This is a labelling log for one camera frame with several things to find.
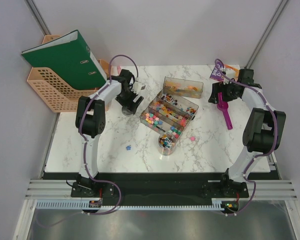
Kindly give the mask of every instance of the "white wall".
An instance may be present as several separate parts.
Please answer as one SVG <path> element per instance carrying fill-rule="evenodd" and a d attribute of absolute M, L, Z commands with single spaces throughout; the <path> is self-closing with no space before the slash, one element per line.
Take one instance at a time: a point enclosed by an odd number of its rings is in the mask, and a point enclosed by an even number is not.
<path fill-rule="evenodd" d="M 252 68 L 267 99 L 286 113 L 275 155 L 300 200 L 300 0 L 289 2 Z"/>
<path fill-rule="evenodd" d="M 42 39 L 24 0 L 0 0 L 0 240 L 13 236 L 53 124 L 54 114 L 26 82 L 31 68 L 20 56 Z"/>
<path fill-rule="evenodd" d="M 97 58 L 245 65 L 280 0 L 34 0 L 52 34 L 78 29 Z M 120 60 L 122 65 L 131 65 Z"/>

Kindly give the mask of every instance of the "table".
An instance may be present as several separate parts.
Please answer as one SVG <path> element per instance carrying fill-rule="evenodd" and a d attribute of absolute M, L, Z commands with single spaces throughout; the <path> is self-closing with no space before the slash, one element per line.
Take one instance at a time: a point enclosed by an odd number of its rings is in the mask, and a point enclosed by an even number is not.
<path fill-rule="evenodd" d="M 122 67 L 136 73 L 135 67 Z M 246 104 L 237 99 L 229 102 L 233 129 L 228 130 L 223 114 L 208 103 L 215 80 L 209 79 L 214 66 L 140 66 L 139 81 L 145 83 L 144 96 L 134 116 L 121 113 L 120 104 L 112 100 L 106 112 L 106 125 L 100 136 L 97 162 L 100 172 L 224 172 L 239 156 L 244 128 L 250 116 Z M 177 149 L 170 156 L 157 150 L 159 134 L 140 123 L 140 114 L 163 87 L 165 76 L 203 82 L 201 99 L 187 98 L 199 105 L 193 121 L 182 134 Z M 45 172 L 79 172 L 82 144 L 75 127 L 76 113 L 61 113 L 47 158 Z M 259 160 L 253 172 L 270 172 L 268 160 Z"/>

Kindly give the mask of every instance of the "white label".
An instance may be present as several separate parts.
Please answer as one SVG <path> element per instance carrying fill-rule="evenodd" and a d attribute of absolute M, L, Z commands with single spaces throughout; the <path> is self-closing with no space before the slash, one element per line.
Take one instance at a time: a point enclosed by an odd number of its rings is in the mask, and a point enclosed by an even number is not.
<path fill-rule="evenodd" d="M 92 62 L 94 63 L 94 65 L 96 66 L 96 68 L 98 69 L 98 71 L 101 73 L 104 80 L 107 81 L 107 75 L 106 75 L 105 71 L 102 69 L 102 67 L 100 66 L 100 64 L 98 63 L 97 59 L 95 58 L 95 56 L 93 55 L 93 53 L 91 51 L 90 51 L 90 58 L 91 58 Z"/>

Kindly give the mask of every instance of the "basket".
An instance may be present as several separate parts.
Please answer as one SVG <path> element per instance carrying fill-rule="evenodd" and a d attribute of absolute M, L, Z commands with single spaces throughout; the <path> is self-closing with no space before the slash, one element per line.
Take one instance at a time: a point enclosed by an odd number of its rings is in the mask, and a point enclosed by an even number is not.
<path fill-rule="evenodd" d="M 59 37 L 46 35 L 42 44 Z M 108 76 L 109 64 L 102 59 L 98 61 Z M 98 90 L 76 90 L 48 67 L 33 67 L 26 81 L 54 113 L 76 112 L 79 98 L 90 96 Z"/>

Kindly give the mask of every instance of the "marble tabletop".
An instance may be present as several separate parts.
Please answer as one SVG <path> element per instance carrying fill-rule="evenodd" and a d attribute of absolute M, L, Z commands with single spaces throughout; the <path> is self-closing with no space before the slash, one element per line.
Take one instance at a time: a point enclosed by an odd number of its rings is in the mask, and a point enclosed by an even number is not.
<path fill-rule="evenodd" d="M 135 74 L 132 66 L 123 67 Z M 134 116 L 126 117 L 121 106 L 112 100 L 106 112 L 106 125 L 100 136 L 96 156 L 100 172 L 224 172 L 239 156 L 242 135 L 250 116 L 246 104 L 237 99 L 229 102 L 233 129 L 228 130 L 217 106 L 208 103 L 215 80 L 209 79 L 212 65 L 140 66 L 139 81 L 145 84 L 144 96 Z M 187 98 L 199 105 L 198 112 L 170 156 L 157 150 L 159 134 L 140 122 L 140 114 L 163 87 L 165 76 L 203 82 L 201 99 Z M 82 144 L 75 127 L 76 113 L 61 113 L 49 151 L 45 172 L 79 172 Z M 253 172 L 269 172 L 266 157 L 259 160 Z"/>

